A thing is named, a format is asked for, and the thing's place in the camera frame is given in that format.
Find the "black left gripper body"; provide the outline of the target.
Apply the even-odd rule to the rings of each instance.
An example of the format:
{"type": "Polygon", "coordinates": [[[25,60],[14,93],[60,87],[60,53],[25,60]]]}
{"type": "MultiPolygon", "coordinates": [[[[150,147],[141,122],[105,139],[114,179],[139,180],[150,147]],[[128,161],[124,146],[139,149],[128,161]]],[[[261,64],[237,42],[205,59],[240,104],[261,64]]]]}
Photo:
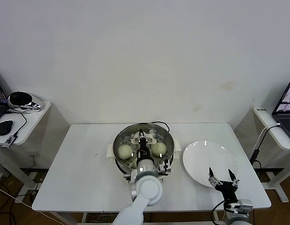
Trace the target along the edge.
{"type": "Polygon", "coordinates": [[[148,141],[146,140],[146,138],[144,137],[140,138],[139,140],[140,148],[138,150],[139,160],[151,158],[151,154],[150,154],[149,148],[147,147],[147,143],[148,141]]]}

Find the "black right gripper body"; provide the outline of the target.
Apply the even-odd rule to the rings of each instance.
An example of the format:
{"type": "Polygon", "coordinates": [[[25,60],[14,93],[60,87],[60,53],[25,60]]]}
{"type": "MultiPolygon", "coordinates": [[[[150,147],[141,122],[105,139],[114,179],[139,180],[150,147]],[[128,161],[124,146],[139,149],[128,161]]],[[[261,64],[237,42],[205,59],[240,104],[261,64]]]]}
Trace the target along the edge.
{"type": "Polygon", "coordinates": [[[221,181],[220,184],[216,184],[215,189],[222,193],[224,202],[226,204],[237,203],[236,190],[238,186],[233,182],[221,181]]]}

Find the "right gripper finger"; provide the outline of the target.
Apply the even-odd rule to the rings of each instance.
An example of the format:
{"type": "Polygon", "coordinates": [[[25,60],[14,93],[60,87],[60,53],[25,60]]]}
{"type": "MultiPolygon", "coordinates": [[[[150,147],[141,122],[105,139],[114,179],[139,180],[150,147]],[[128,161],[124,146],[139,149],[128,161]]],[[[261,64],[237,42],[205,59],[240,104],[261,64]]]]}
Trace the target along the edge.
{"type": "Polygon", "coordinates": [[[208,175],[209,175],[208,181],[209,181],[209,183],[211,184],[212,187],[215,188],[217,185],[221,185],[220,180],[218,180],[218,179],[214,176],[213,171],[212,171],[211,168],[209,168],[209,174],[208,174],[208,175]]]}
{"type": "Polygon", "coordinates": [[[234,187],[238,187],[239,179],[236,178],[235,174],[230,169],[228,170],[228,172],[229,172],[230,179],[232,181],[232,185],[234,187]]]}

